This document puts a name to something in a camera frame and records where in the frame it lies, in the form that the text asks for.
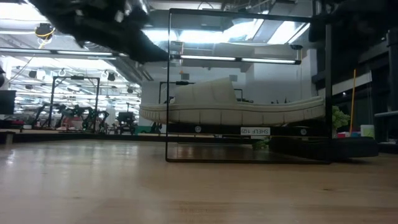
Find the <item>pipe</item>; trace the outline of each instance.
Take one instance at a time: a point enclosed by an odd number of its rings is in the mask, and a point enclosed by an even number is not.
[[[353,97],[351,99],[351,122],[349,124],[349,136],[353,133],[353,121],[354,121],[354,100],[355,100],[355,81],[356,81],[356,69],[354,69],[354,86],[353,86]]]

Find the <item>metal frame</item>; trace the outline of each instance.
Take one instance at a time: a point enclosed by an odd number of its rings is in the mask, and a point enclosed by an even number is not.
[[[62,78],[62,79],[73,79],[74,77],[60,77],[60,76],[54,76],[53,80],[52,80],[52,89],[51,89],[51,100],[50,100],[50,114],[49,114],[49,127],[51,127],[51,119],[52,119],[52,107],[53,107],[53,103],[54,103],[54,92],[55,92],[55,87],[57,87],[57,84],[55,83],[55,81],[58,78]],[[89,79],[89,80],[97,80],[97,89],[96,89],[96,96],[95,96],[95,111],[98,111],[98,95],[100,93],[100,78],[90,78],[90,77],[78,77],[78,79]],[[93,122],[93,130],[92,133],[95,133],[95,125],[96,125],[96,119],[94,119]]]
[[[169,36],[172,28],[172,14],[189,14],[198,16],[220,16],[220,17],[239,17],[239,18],[250,18],[250,19],[267,19],[273,21],[293,21],[293,22],[306,22],[311,23],[312,18],[308,17],[292,17],[292,16],[276,16],[276,15],[264,15],[264,14],[248,14],[239,12],[224,12],[224,11],[207,11],[207,10],[193,10],[193,9],[170,9],[169,11]],[[275,133],[276,136],[289,136],[289,137],[309,137],[323,138],[329,144],[332,139],[332,94],[331,94],[331,74],[332,74],[332,26],[328,25],[326,28],[326,78],[325,78],[325,108],[326,108],[326,126],[324,130],[311,129],[311,128],[292,128],[292,127],[271,127],[271,134]],[[174,59],[175,56],[170,54],[170,39],[167,45],[169,53],[169,61],[167,62],[167,99],[170,97],[170,60]],[[214,160],[214,159],[169,159],[169,133],[184,133],[184,134],[227,134],[241,136],[240,126],[211,126],[211,125],[195,125],[195,124],[170,124],[169,123],[169,101],[167,101],[167,125],[166,125],[166,141],[165,141],[165,160],[168,162],[238,162],[238,163],[292,163],[292,164],[313,164],[314,161],[298,162],[298,161],[259,161],[255,160]],[[324,164],[325,161],[317,161],[317,164]]]
[[[398,84],[398,27],[393,27],[387,33],[387,47],[389,51],[389,99],[387,105],[390,106],[391,111],[385,113],[377,113],[374,117],[377,119],[378,124],[376,125],[376,140],[378,142],[385,142],[388,139],[388,127],[387,124],[392,119],[396,119],[398,115],[398,90],[396,86]],[[385,149],[383,152],[398,153],[398,146],[389,146],[388,151]]]

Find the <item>metal rack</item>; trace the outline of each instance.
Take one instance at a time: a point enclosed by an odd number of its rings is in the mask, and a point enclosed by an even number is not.
[[[95,108],[94,110],[98,110],[98,95],[100,93],[100,78],[90,78],[90,77],[79,77],[79,76],[71,76],[71,77],[61,77],[61,76],[54,76],[53,81],[52,81],[52,89],[51,89],[51,100],[50,100],[50,112],[49,112],[49,121],[51,121],[52,118],[52,110],[53,110],[53,103],[54,103],[54,93],[55,93],[55,88],[58,86],[57,84],[57,79],[61,79],[64,81],[65,79],[71,79],[71,80],[96,80],[97,85],[96,85],[96,95],[95,95]],[[96,119],[93,121],[93,130],[91,131],[92,133],[95,133],[95,126],[96,126]]]
[[[197,16],[220,16],[220,17],[238,17],[249,19],[264,19],[272,21],[292,21],[311,23],[312,18],[308,17],[292,17],[292,16],[276,16],[266,14],[248,14],[238,12],[221,12],[221,11],[206,11],[206,10],[192,10],[192,9],[170,9],[169,11],[169,34],[171,30],[172,15],[173,14],[187,14]],[[331,92],[331,74],[332,74],[332,27],[327,25],[326,28],[326,73],[325,73],[325,106],[326,106],[326,129],[312,129],[312,128],[296,128],[296,127],[261,127],[262,130],[267,130],[265,136],[278,137],[300,137],[309,139],[322,139],[322,142],[328,144],[332,139],[332,92]],[[180,55],[170,54],[170,40],[168,44],[169,61],[167,63],[167,99],[170,96],[170,60],[181,58]],[[235,62],[242,62],[241,58],[236,57]],[[292,65],[301,64],[301,60],[296,60]],[[165,142],[165,160],[168,162],[233,162],[233,163],[278,163],[278,164],[324,164],[325,161],[317,161],[312,159],[305,159],[292,155],[281,155],[278,153],[264,154],[261,152],[254,152],[247,150],[246,152],[234,149],[231,146],[229,149],[224,149],[225,146],[169,146],[170,134],[226,134],[236,136],[237,138],[247,137],[242,130],[250,127],[242,126],[217,126],[217,125],[200,125],[200,124],[180,124],[169,123],[169,101],[167,101],[167,126],[166,126],[166,142]]]

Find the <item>cable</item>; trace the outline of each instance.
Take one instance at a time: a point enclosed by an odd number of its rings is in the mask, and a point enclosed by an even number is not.
[[[206,4],[209,5],[212,9],[214,9],[214,7],[213,7],[208,1],[202,1],[202,2],[199,4],[198,9],[200,8],[200,6],[201,6],[203,3],[206,3]]]
[[[46,37],[46,39],[49,37],[49,35],[53,34],[55,32],[55,28],[52,29],[51,32],[49,32],[48,34],[37,34],[36,33],[37,27],[35,28],[35,34],[37,37]]]
[[[43,43],[39,46],[39,49],[41,49],[45,44],[45,41],[48,39],[49,35],[46,36],[45,40],[43,41]],[[29,61],[26,62],[26,64],[23,66],[23,68],[21,70],[19,70],[18,73],[16,73],[12,78],[10,78],[10,80],[8,80],[8,82],[6,82],[4,85],[7,85],[8,83],[12,82],[13,80],[15,80],[16,78],[19,77],[19,75],[27,68],[28,64],[33,60],[33,58],[36,56],[36,54],[33,54],[32,58],[29,59]]]

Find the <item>shelf label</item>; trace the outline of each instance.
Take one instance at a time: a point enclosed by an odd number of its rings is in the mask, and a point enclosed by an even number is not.
[[[245,128],[241,127],[241,135],[248,136],[268,136],[271,134],[271,128]]]

